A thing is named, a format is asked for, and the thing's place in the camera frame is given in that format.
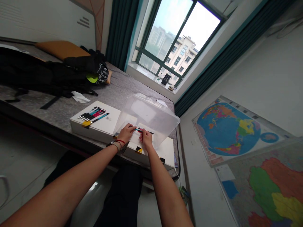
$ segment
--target windowsill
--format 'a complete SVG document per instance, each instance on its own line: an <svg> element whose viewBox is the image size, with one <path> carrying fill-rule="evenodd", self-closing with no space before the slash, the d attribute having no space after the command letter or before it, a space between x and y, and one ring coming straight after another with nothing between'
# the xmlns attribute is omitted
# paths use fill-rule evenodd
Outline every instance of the windowsill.
<svg viewBox="0 0 303 227"><path fill-rule="evenodd" d="M169 84L167 83L166 85L162 84L161 81L162 79L160 78L158 80L159 77L155 76L154 74L152 74L151 72L149 72L148 70L146 70L145 68L143 68L142 66L135 64L135 63L128 63L129 67L132 67L133 69L135 69L137 72L139 72L140 74L142 74L142 76L146 76L148 79L152 80L154 83L156 83L158 86L164 88L165 90L169 91L170 93L172 93L173 95L176 94L176 90L171 91L168 89Z"/></svg>

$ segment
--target bed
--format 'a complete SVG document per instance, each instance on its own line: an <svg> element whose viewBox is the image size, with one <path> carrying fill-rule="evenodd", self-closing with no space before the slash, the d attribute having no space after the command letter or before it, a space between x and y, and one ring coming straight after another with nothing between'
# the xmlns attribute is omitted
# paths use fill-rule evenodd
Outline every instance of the bed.
<svg viewBox="0 0 303 227"><path fill-rule="evenodd" d="M39 50L33 45L3 41L0 41L0 44L14 46L45 61L61 62L61 60ZM47 110L42 110L40 107L53 99L54 96L38 91L30 91L27 95L20 96L20 102L7 103L5 100L12 99L15 95L15 90L10 87L0 85L0 114L7 120L22 124L25 127L40 133L42 136L60 143L68 149L88 157L95 154L100 149L105 148L106 144L73 133L69 119L94 101L99 100L121 110L128 96L131 94L142 93L154 100L163 100L174 112L174 104L172 101L138 82L108 62L107 67L109 70L113 71L111 84L104 84L100 87L95 87L94 91L99 94L98 97L85 94L86 98L91 100L89 103L79 103L75 102L73 98L61 97ZM180 160L176 130L173 130L169 137L174 141L174 153L178 163L178 168L176 168L176 170L180 175ZM151 172L148 166L124 156L121 152L113 158L110 165L119 167L125 163L140 166L144 177L151 179ZM170 170L169 174L173 179L177 179L174 169Z"/></svg>

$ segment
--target gray mattress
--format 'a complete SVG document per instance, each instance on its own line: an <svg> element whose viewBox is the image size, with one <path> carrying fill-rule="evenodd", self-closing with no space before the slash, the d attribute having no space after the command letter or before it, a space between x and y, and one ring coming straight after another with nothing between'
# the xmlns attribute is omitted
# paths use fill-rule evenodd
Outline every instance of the gray mattress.
<svg viewBox="0 0 303 227"><path fill-rule="evenodd" d="M55 58L54 56L51 56L48 53L45 53L32 45L1 42L1 41L0 43L15 46L20 50L26 50L31 55L35 57L39 57L46 61L61 62L59 59ZM167 106L173 112L175 112L173 102L167 99L166 97L164 97L163 95L157 93L151 88L135 80L134 78L132 78L125 72L119 70L117 67L113 66L110 63L107 63L107 67L108 69L113 71L113 74L111 76L111 84L110 85L104 84L100 87L94 87L93 88L94 91L99 94L98 97L84 94L86 98L91 100L91 102L89 103L79 103L76 102L73 98L68 99L65 97L61 97L47 110L42 110L40 109L40 107L42 107L44 104L46 104L51 99L53 99L54 96L37 91L30 91L27 95L20 96L20 100L21 100L20 102L7 104L4 103L3 101L7 99L13 99L15 95L15 91L12 88L3 85L0 85L0 100L2 101L1 102L2 105L5 105L6 107L11 105L16 107L18 110L20 110L20 113L27 113L24 115L24 117L29 116L32 117L33 120L39 119L42 120L44 123L47 123L47 125L50 126L52 130L55 130L54 131L55 134L56 134L56 130L58 130L58 138L55 139L60 140L59 131L60 132L64 131L65 133L73 135L72 138L75 144L79 142L79 139L83 140L83 142L84 141L89 142L89 144L94 145L95 148L92 153L95 153L96 149L98 150L98 148L105 148L106 144L73 133L69 123L69 119L75 114L77 114L79 111L83 110L85 107L89 106L94 101L98 100L118 110L121 110L126 98L132 94L136 94L139 92L146 95L147 97L152 98L153 100L161 99L165 101ZM46 130L43 131L43 129L41 129L40 131L42 133L48 134ZM180 166L176 130L173 130L173 132L169 135L169 137L172 138L174 141L174 153L176 155L178 166ZM136 165L139 165L144 169L149 169L149 167L144 166L143 164L136 162L135 160L132 160L128 157L125 157L122 153L118 153L117 155L120 157L120 162L123 162L125 160L126 162L131 162ZM176 173L174 170L169 171L169 173L171 177L173 178L176 177Z"/></svg>

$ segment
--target clear plastic box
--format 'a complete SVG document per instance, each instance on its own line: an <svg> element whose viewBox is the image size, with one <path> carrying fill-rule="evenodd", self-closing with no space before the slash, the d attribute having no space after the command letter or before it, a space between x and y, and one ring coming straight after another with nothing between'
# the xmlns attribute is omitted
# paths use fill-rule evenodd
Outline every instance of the clear plastic box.
<svg viewBox="0 0 303 227"><path fill-rule="evenodd" d="M118 135L127 123L153 132L152 143L154 148L157 149L180 123L180 118L166 106L141 93L137 93L126 99L115 126L115 135ZM140 142L139 136L140 133L135 131L130 141L138 144Z"/></svg>

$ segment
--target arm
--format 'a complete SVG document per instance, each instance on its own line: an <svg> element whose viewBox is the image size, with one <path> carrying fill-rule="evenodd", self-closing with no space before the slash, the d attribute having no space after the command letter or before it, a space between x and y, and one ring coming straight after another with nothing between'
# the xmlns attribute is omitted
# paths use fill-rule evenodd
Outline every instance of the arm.
<svg viewBox="0 0 303 227"><path fill-rule="evenodd" d="M143 129L140 140L148 153L162 226L193 226L176 184L152 146L152 135Z"/></svg>
<svg viewBox="0 0 303 227"><path fill-rule="evenodd" d="M135 128L127 124L121 130L118 139L127 143ZM117 147L110 145L71 168L35 195L3 222L1 227L64 226L86 192L117 152Z"/></svg>

